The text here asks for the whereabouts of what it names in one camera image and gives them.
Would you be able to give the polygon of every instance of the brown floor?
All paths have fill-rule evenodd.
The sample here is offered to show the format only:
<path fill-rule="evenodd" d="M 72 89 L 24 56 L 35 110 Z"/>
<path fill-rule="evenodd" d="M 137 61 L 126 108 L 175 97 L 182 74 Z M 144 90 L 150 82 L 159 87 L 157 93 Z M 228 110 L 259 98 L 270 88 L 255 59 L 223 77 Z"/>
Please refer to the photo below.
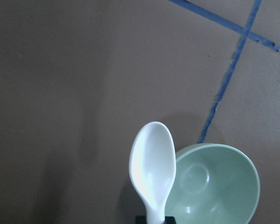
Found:
<path fill-rule="evenodd" d="M 192 1 L 242 27 L 253 1 Z M 280 45 L 280 1 L 251 31 Z M 0 1 L 0 224 L 131 224 L 140 128 L 197 143 L 240 34 L 167 0 Z M 280 53 L 248 39 L 205 142 L 260 176 L 251 224 L 280 224 Z"/>

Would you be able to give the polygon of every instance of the blue line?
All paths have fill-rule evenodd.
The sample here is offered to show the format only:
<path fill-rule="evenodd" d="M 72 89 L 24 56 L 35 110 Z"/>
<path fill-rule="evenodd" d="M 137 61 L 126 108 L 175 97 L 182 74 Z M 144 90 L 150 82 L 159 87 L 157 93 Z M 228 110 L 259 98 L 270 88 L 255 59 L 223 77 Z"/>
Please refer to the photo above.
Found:
<path fill-rule="evenodd" d="M 223 17 L 221 17 L 217 14 L 214 14 L 214 13 L 212 13 L 212 12 L 210 12 L 210 11 L 204 9 L 204 8 L 201 8 L 200 6 L 195 5 L 191 2 L 188 2 L 186 0 L 169 0 L 169 1 L 179 5 L 183 8 L 185 8 L 185 9 L 193 12 L 193 13 L 196 13 L 200 16 L 203 16 L 206 19 L 209 19 L 209 20 L 211 20 L 215 23 L 218 23 L 218 24 L 220 24 L 220 25 L 222 25 L 222 26 L 224 26 L 228 29 L 231 29 L 231 30 L 233 30 L 233 31 L 235 31 L 239 34 L 241 34 L 244 30 L 244 28 L 241 27 L 240 25 L 238 25 L 234 22 L 231 22 L 231 21 L 229 21 L 229 20 L 227 20 L 227 19 L 225 19 L 225 18 L 223 18 Z"/>
<path fill-rule="evenodd" d="M 234 57 L 233 57 L 233 60 L 232 60 L 232 64 L 229 66 L 228 70 L 227 70 L 227 73 L 226 73 L 226 76 L 221 84 L 221 87 L 220 87 L 220 90 L 219 90 L 219 93 L 217 95 L 217 98 L 215 100 L 215 103 L 213 105 L 213 107 L 211 108 L 211 111 L 209 113 L 209 116 L 205 122 L 205 125 L 203 127 L 203 130 L 200 134 L 200 137 L 199 137 L 199 140 L 197 143 L 203 143 L 204 140 L 205 140 L 205 137 L 206 137 L 206 134 L 207 134 L 207 131 L 214 119 L 214 116 L 215 116 L 215 113 L 216 113 L 216 110 L 217 110 L 217 107 L 218 107 L 218 104 L 219 102 L 222 100 L 223 98 L 223 95 L 226 91 L 226 88 L 228 86 L 228 83 L 230 82 L 230 79 L 231 79 L 231 76 L 234 72 L 234 69 L 235 69 L 235 66 L 238 62 L 238 59 L 243 51 L 243 47 L 245 45 L 245 42 L 248 38 L 248 34 L 251 30 L 251 27 L 254 23 L 254 20 L 255 20 L 255 17 L 256 17 L 256 14 L 258 12 L 258 9 L 259 9 L 259 6 L 261 4 L 261 0 L 255 0 L 254 4 L 253 4 L 253 7 L 252 7 L 252 10 L 250 12 L 250 15 L 249 15 L 249 18 L 248 18 L 248 21 L 246 23 L 246 26 L 244 28 L 244 31 L 242 33 L 242 36 L 241 36 L 241 39 L 239 41 L 239 44 L 237 46 L 237 49 L 234 53 Z"/>
<path fill-rule="evenodd" d="M 169 0 L 169 1 L 179 5 L 193 13 L 196 13 L 206 19 L 209 19 L 217 24 L 220 24 L 221 26 L 223 26 L 225 28 L 231 29 L 238 34 L 242 34 L 244 32 L 244 28 L 241 27 L 240 25 L 238 25 L 234 22 L 231 22 L 217 14 L 214 14 L 204 8 L 201 8 L 200 6 L 197 6 L 191 2 L 187 2 L 186 0 Z M 270 41 L 256 33 L 250 32 L 248 34 L 248 38 L 253 41 L 259 42 L 262 45 L 280 53 L 279 45 L 276 45 L 273 41 Z"/>
<path fill-rule="evenodd" d="M 273 41 L 270 41 L 256 33 L 253 33 L 253 32 L 250 32 L 248 37 L 253 40 L 253 41 L 256 41 L 256 42 L 259 42 L 261 43 L 262 45 L 276 51 L 276 52 L 279 52 L 280 53 L 280 45 L 277 45 L 275 44 L 275 42 Z"/>

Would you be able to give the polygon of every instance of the spoon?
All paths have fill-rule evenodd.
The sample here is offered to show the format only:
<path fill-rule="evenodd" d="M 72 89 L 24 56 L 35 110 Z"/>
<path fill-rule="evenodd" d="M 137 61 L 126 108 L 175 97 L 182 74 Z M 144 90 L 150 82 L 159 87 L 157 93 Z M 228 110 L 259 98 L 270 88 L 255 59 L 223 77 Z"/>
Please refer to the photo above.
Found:
<path fill-rule="evenodd" d="M 168 128 L 146 124 L 132 146 L 129 174 L 146 208 L 147 224 L 165 222 L 165 205 L 176 173 L 175 148 Z"/>

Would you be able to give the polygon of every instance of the light green bowl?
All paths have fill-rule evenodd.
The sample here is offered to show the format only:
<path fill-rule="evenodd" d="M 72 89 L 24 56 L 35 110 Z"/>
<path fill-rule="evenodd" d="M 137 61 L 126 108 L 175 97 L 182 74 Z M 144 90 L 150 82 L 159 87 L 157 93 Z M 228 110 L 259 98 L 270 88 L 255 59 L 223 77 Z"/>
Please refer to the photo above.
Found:
<path fill-rule="evenodd" d="M 259 201 L 259 176 L 236 148 L 197 144 L 176 153 L 176 178 L 165 215 L 177 224 L 248 224 Z"/>

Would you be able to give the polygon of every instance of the black holder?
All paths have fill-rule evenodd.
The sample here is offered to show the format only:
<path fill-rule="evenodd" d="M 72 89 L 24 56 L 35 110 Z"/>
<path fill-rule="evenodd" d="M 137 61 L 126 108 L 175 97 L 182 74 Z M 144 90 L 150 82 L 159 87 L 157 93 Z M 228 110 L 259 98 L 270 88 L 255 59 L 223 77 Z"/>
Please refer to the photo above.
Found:
<path fill-rule="evenodd" d="M 147 224 L 146 216 L 136 216 L 136 224 Z M 164 224 L 176 224 L 175 218 L 173 216 L 165 216 Z"/>

